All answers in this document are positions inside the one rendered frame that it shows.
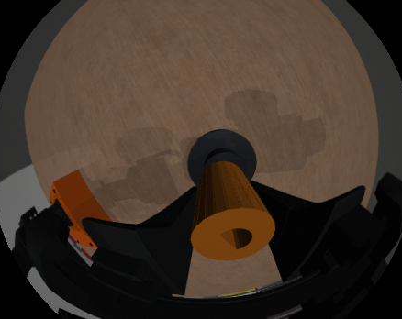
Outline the orange cylindrical knob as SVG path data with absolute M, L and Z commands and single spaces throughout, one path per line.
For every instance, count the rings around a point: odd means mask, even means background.
M 237 164 L 219 160 L 200 177 L 191 244 L 209 259 L 245 259 L 266 247 L 275 222 Z

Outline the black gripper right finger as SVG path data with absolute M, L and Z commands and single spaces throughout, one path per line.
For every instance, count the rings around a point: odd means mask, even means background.
M 301 266 L 314 254 L 330 223 L 361 204 L 366 189 L 360 185 L 334 199 L 312 203 L 256 181 L 249 182 L 274 219 L 274 237 L 268 245 L 283 283 L 301 276 Z

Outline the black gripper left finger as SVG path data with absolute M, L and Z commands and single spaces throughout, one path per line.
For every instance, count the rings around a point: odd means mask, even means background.
M 174 295 L 184 295 L 193 256 L 190 237 L 197 192 L 198 186 L 193 186 L 171 206 L 138 225 L 93 217 L 81 219 L 81 225 L 98 248 L 145 259 Z

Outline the black stepped round pedestal with shaft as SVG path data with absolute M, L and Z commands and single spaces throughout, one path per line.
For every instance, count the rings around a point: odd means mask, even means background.
M 249 181 L 256 170 L 255 149 L 245 137 L 226 129 L 209 131 L 195 142 L 187 159 L 187 170 L 194 185 L 200 184 L 202 171 L 219 160 L 237 164 Z

